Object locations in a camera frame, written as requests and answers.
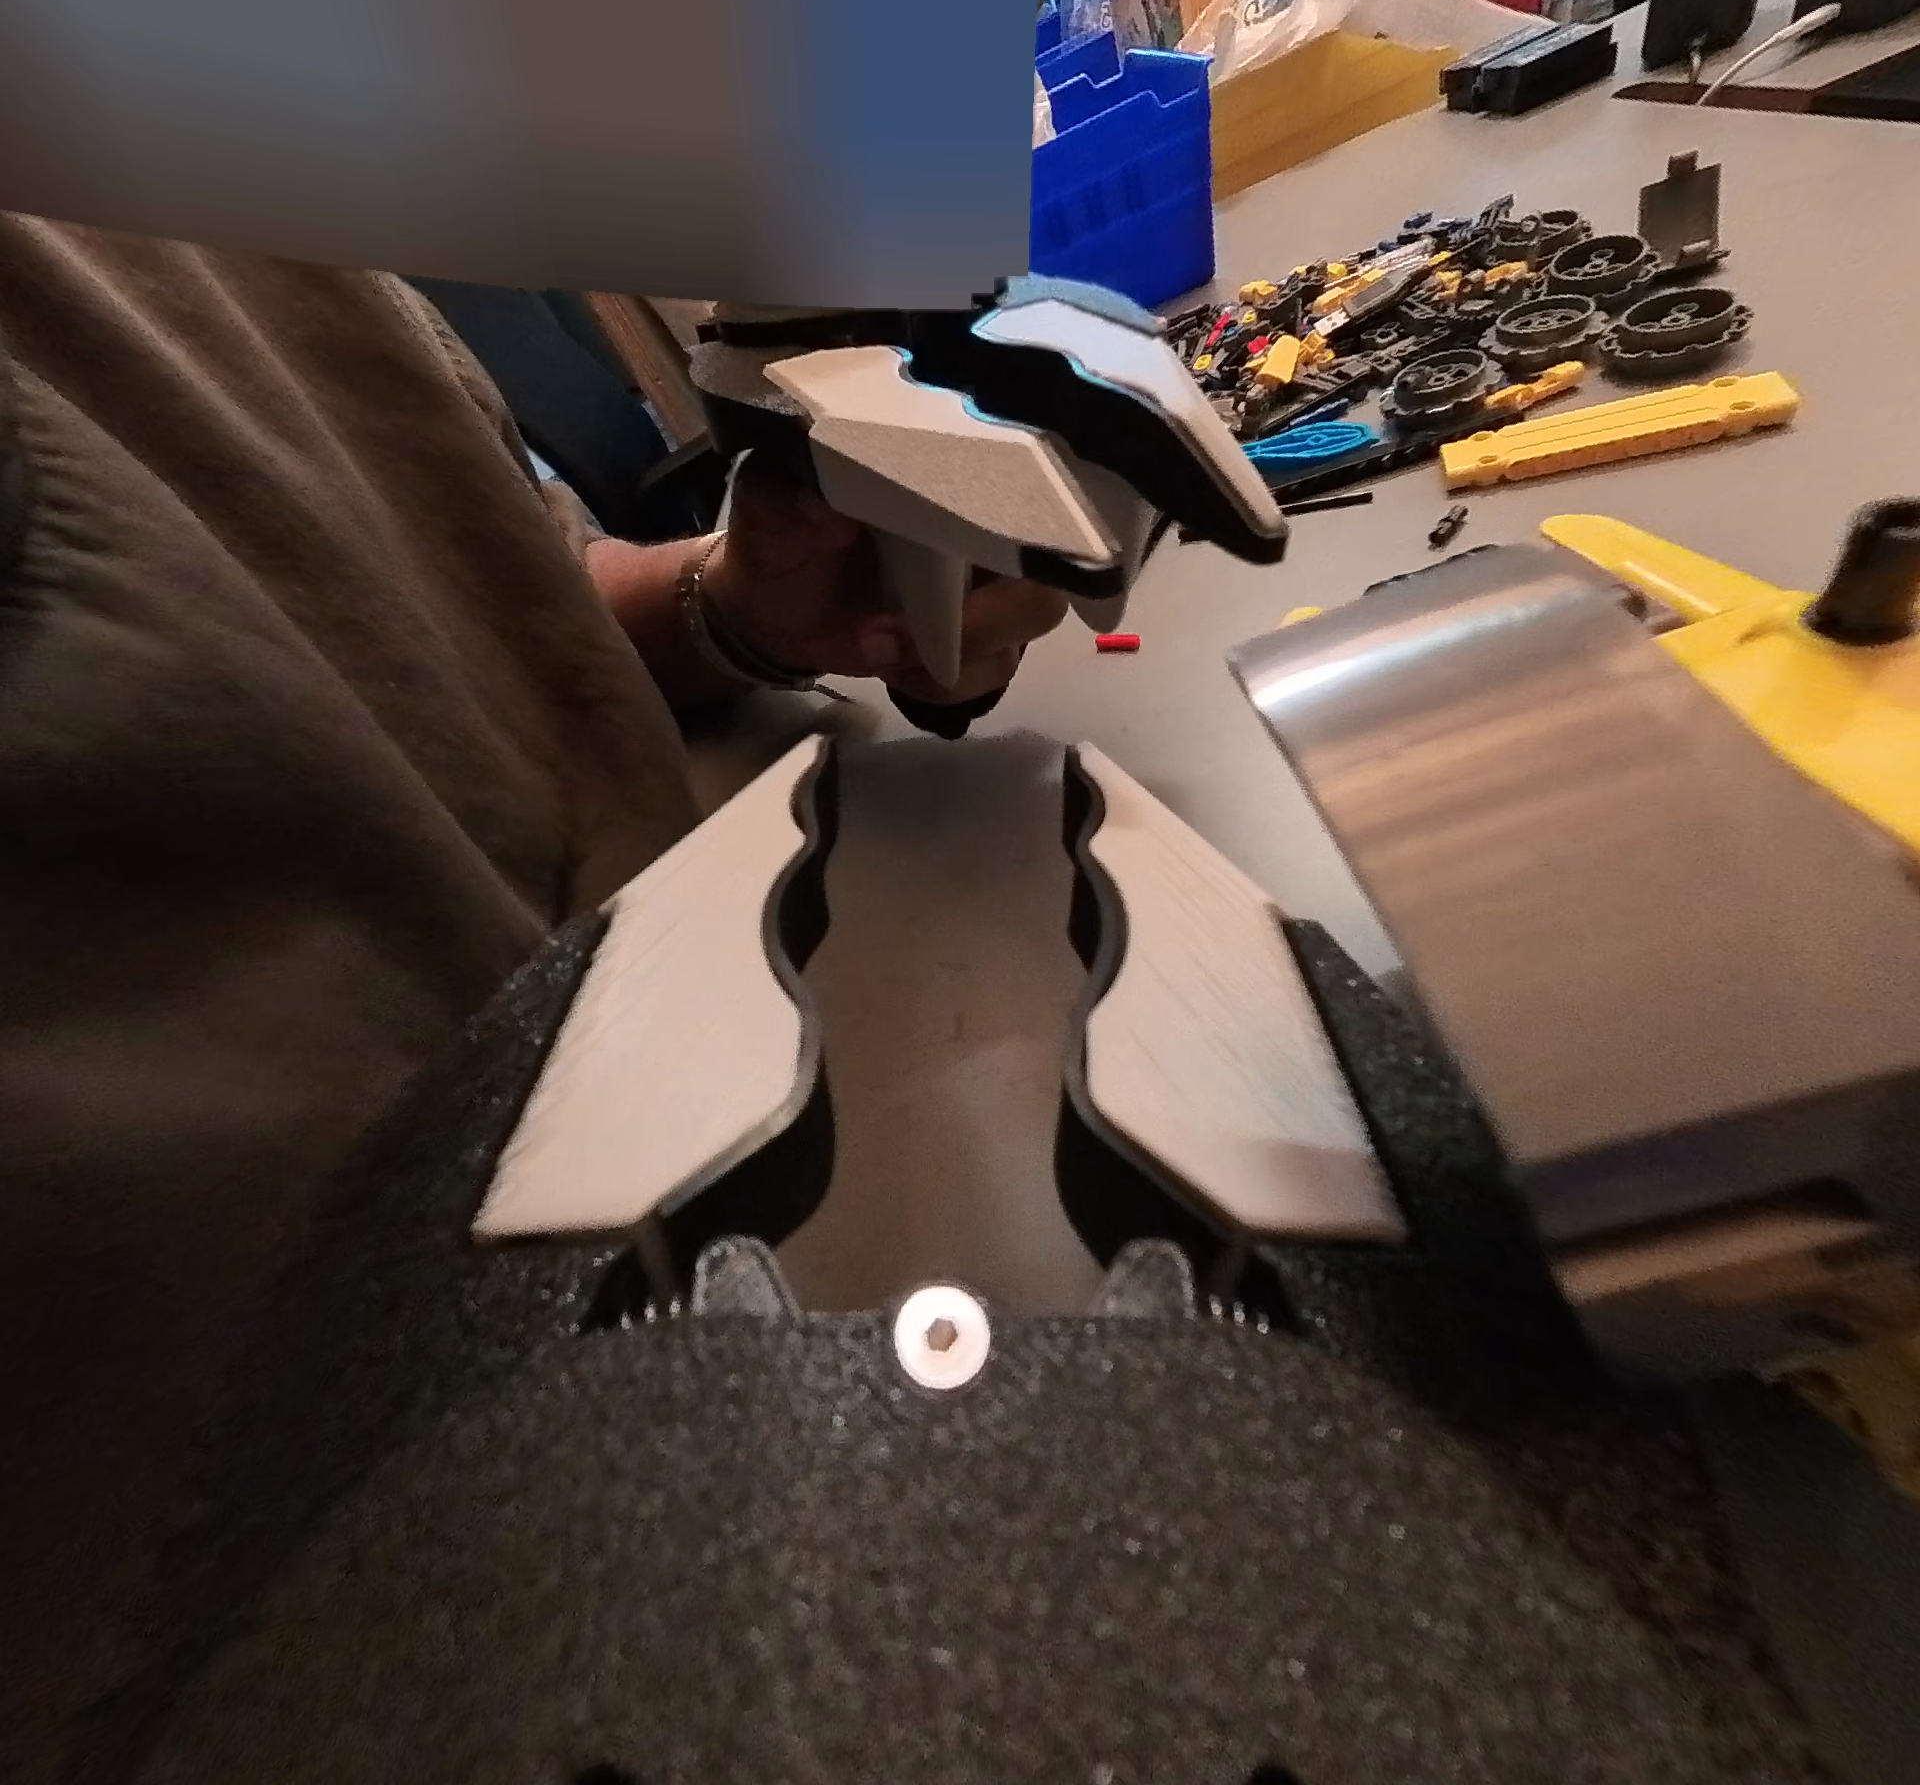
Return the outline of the yellow grey toy vehicle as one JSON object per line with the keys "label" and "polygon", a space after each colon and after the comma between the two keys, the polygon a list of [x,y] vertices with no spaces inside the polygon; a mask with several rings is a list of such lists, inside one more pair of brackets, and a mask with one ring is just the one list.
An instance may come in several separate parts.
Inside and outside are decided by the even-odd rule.
{"label": "yellow grey toy vehicle", "polygon": [[1629,1377],[1785,1375],[1916,1496],[1916,502],[1814,591],[1558,515],[1229,668]]}

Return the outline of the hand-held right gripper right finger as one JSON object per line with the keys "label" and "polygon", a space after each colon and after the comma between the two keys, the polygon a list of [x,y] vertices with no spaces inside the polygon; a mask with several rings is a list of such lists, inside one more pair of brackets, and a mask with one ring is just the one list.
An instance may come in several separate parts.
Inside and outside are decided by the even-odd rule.
{"label": "hand-held right gripper right finger", "polygon": [[1073,1114],[1226,1243],[1401,1245],[1279,903],[1091,745],[1067,753],[1065,834],[1091,909]]}

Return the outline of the pile of small building parts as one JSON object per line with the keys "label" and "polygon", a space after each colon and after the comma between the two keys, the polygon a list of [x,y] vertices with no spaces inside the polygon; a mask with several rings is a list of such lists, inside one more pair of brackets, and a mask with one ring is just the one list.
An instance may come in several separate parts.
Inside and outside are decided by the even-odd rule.
{"label": "pile of small building parts", "polygon": [[[1511,254],[1511,222],[1524,214],[1544,212],[1522,212],[1511,198],[1500,198],[1475,214],[1407,214],[1373,246],[1297,262],[1277,278],[1242,283],[1226,299],[1189,306],[1167,320],[1169,343],[1239,443],[1306,420],[1354,420],[1379,431],[1376,451],[1279,489],[1267,487],[1281,505],[1366,489],[1394,472],[1438,465],[1447,442],[1544,416],[1590,379],[1637,397],[1694,381],[1742,351],[1756,313],[1738,346],[1685,381],[1610,379],[1596,363],[1595,341],[1586,361],[1553,363],[1534,381],[1506,379],[1481,409],[1453,425],[1395,434],[1379,416],[1379,395],[1407,360],[1450,343],[1480,347],[1505,309],[1548,294],[1544,262]],[[1729,251],[1713,272],[1699,278],[1650,282],[1619,311],[1650,292],[1699,283],[1726,288],[1750,306],[1725,279],[1726,261]],[[1619,311],[1605,311],[1605,327]]]}

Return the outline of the yellow long panel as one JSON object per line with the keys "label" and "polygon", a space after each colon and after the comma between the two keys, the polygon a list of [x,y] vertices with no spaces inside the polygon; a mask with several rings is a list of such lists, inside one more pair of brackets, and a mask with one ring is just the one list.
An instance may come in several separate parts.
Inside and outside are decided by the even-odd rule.
{"label": "yellow long panel", "polygon": [[1778,371],[1673,385],[1455,438],[1438,451],[1438,474],[1449,494],[1468,494],[1610,468],[1785,427],[1799,406],[1801,393]]}

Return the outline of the person's left forearm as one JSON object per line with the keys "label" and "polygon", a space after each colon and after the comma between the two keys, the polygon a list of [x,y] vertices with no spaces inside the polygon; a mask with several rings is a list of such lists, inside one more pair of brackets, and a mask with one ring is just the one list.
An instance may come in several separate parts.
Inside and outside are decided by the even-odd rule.
{"label": "person's left forearm", "polygon": [[711,537],[659,545],[598,537],[582,553],[595,596],[678,715],[740,690],[687,611],[698,607],[698,572],[711,547]]}

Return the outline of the grey hinged panel piece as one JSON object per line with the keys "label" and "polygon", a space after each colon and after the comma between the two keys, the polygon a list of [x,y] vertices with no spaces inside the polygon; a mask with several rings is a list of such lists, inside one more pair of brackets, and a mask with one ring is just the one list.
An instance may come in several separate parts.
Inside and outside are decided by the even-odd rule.
{"label": "grey hinged panel piece", "polygon": [[1673,151],[1661,179],[1637,195],[1637,236],[1653,252],[1654,283],[1699,278],[1726,258],[1721,242],[1721,166],[1696,150]]}

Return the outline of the yellow plastic bin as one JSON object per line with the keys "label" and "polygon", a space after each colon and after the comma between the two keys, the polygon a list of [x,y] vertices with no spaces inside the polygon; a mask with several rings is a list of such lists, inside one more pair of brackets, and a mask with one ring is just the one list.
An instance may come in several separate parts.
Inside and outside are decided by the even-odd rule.
{"label": "yellow plastic bin", "polygon": [[1336,29],[1213,84],[1213,202],[1435,107],[1457,55]]}

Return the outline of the blue plastic bin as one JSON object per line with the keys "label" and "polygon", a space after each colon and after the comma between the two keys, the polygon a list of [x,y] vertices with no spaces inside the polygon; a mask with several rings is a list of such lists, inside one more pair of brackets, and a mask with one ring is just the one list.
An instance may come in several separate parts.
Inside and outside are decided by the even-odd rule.
{"label": "blue plastic bin", "polygon": [[1158,309],[1213,282],[1213,65],[1110,34],[1036,59],[1051,139],[1032,157],[1032,275]]}

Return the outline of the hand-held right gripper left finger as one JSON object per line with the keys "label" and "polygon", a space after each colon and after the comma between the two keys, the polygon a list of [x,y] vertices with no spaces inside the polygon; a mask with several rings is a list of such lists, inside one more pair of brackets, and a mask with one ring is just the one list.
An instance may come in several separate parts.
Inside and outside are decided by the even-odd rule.
{"label": "hand-held right gripper left finger", "polygon": [[804,735],[605,909],[472,1217],[478,1243],[613,1243],[689,1217],[824,1085],[834,747]]}

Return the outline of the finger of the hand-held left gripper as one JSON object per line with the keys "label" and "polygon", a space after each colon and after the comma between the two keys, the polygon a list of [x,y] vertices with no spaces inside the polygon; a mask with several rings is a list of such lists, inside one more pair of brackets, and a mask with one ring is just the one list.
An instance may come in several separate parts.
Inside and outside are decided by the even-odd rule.
{"label": "finger of the hand-held left gripper", "polygon": [[1043,434],[919,381],[897,346],[774,357],[821,497],[840,515],[1005,575],[1115,578],[1115,537]]}
{"label": "finger of the hand-held left gripper", "polygon": [[1162,318],[1095,283],[1010,278],[969,318],[969,397],[1038,427],[1177,528],[1252,565],[1281,562],[1287,517]]}

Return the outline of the blue part separator tool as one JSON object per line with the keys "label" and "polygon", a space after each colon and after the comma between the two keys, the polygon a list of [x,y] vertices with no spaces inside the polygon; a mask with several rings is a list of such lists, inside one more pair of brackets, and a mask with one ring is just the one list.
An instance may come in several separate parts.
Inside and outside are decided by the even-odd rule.
{"label": "blue part separator tool", "polygon": [[1260,479],[1274,489],[1376,448],[1379,431],[1354,420],[1306,420],[1242,445]]}

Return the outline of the person's left hand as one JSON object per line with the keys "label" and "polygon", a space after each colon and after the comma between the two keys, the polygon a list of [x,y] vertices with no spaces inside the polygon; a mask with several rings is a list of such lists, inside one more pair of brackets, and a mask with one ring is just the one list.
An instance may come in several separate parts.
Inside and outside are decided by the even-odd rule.
{"label": "person's left hand", "polygon": [[883,608],[868,531],[764,454],[732,466],[698,605],[714,646],[768,685],[857,677],[891,687],[914,664]]}

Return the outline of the black battery pack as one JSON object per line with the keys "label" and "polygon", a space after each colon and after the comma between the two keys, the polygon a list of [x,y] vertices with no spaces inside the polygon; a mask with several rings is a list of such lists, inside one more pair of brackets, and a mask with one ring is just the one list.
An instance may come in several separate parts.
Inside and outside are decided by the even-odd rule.
{"label": "black battery pack", "polygon": [[1497,37],[1455,58],[1438,71],[1438,103],[1457,114],[1495,110],[1502,71],[1555,34],[1553,24],[1531,21],[1522,29]]}
{"label": "black battery pack", "polygon": [[1619,47],[1613,24],[1581,21],[1555,24],[1555,34],[1502,71],[1500,95],[1561,95],[1615,73]]}

